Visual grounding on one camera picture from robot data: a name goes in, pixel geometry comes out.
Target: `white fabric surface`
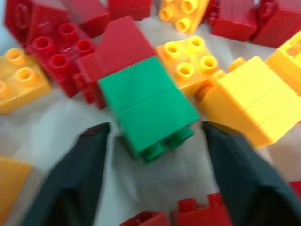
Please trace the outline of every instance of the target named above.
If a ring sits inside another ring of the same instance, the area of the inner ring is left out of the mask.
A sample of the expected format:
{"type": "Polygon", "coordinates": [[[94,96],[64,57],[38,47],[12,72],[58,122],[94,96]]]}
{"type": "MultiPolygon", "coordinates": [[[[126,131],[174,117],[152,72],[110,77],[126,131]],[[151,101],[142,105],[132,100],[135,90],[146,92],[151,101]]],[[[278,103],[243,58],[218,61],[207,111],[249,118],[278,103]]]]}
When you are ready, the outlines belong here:
{"type": "MultiPolygon", "coordinates": [[[[158,4],[159,1],[155,1],[151,18],[138,22],[152,45],[186,38],[187,35],[178,33],[169,23],[158,19],[158,4]]],[[[3,5],[4,0],[0,0],[0,15],[3,15],[3,5]]],[[[213,36],[206,25],[202,25],[196,34],[205,38],[223,69],[227,69],[238,57],[248,60],[260,56],[266,59],[274,51],[272,48],[213,36]]],[[[0,37],[1,55],[17,46],[3,26],[0,26],[0,37]]],[[[43,179],[70,150],[78,134],[96,124],[113,121],[107,109],[99,111],[94,105],[87,105],[80,94],[68,99],[57,85],[54,84],[54,87],[52,93],[6,116],[0,116],[0,154],[35,166],[6,226],[18,225],[43,179]]],[[[95,225],[116,226],[143,210],[171,211],[176,209],[177,200],[183,198],[196,197],[199,203],[205,204],[206,195],[216,192],[217,187],[199,125],[199,122],[195,123],[195,135],[183,146],[164,154],[150,165],[134,162],[119,142],[114,147],[115,135],[119,131],[113,126],[103,199],[95,225]]],[[[301,179],[301,168],[298,167],[300,137],[297,126],[270,147],[272,159],[267,149],[259,151],[273,161],[288,180],[301,179]]]]}

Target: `green block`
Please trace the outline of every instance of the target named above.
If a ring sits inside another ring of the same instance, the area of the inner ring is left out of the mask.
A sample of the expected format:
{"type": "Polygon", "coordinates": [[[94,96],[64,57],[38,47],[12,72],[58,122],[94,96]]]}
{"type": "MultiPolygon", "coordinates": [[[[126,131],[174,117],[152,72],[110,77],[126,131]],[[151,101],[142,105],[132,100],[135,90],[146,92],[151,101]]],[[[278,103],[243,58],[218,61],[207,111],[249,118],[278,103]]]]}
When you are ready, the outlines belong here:
{"type": "Polygon", "coordinates": [[[170,87],[126,109],[118,120],[133,155],[151,162],[166,145],[175,148],[192,135],[187,126],[198,120],[198,113],[176,87],[170,87]]]}
{"type": "Polygon", "coordinates": [[[116,115],[175,86],[157,57],[152,57],[99,80],[99,86],[116,115]]]}

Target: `table surface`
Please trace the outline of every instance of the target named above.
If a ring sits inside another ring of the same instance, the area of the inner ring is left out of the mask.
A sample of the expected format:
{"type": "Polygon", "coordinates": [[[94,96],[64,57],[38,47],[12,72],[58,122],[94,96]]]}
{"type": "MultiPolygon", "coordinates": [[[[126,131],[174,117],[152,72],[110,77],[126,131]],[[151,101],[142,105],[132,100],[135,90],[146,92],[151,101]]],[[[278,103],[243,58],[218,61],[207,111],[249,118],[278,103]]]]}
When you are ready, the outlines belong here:
{"type": "MultiPolygon", "coordinates": [[[[137,22],[153,46],[187,38],[169,23],[156,16],[159,0],[154,2],[152,17],[137,22]]],[[[0,15],[4,13],[0,0],[0,15]]],[[[228,40],[211,35],[202,25],[197,32],[219,60],[221,68],[236,58],[254,56],[266,59],[274,49],[228,40]]],[[[18,46],[12,36],[0,26],[0,54],[18,46]]],[[[164,154],[156,162],[145,165],[134,162],[118,142],[120,133],[109,110],[99,111],[87,105],[80,94],[68,99],[54,84],[50,94],[20,109],[0,116],[0,154],[34,165],[27,183],[10,214],[6,226],[18,225],[53,166],[72,148],[78,134],[103,122],[112,122],[105,185],[95,225],[116,226],[143,210],[176,209],[179,199],[195,197],[206,204],[206,195],[218,191],[200,122],[193,125],[195,135],[175,151],[164,154]]],[[[294,127],[276,144],[258,150],[274,164],[286,180],[301,180],[301,128],[294,127]]]]}

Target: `green duplo brick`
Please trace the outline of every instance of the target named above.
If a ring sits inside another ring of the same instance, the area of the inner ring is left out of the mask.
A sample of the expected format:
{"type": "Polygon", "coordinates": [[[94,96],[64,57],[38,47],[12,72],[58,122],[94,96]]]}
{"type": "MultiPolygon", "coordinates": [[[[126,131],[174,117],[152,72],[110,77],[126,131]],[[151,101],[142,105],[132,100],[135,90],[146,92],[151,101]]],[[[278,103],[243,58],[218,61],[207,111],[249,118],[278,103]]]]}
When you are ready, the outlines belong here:
{"type": "Polygon", "coordinates": [[[99,86],[116,115],[164,90],[174,82],[157,57],[152,57],[99,80],[99,86]]]}
{"type": "Polygon", "coordinates": [[[198,114],[176,87],[170,87],[126,109],[118,116],[118,120],[133,155],[150,162],[157,158],[154,153],[161,155],[171,140],[170,147],[173,148],[191,136],[192,132],[187,126],[198,120],[198,114]]]}

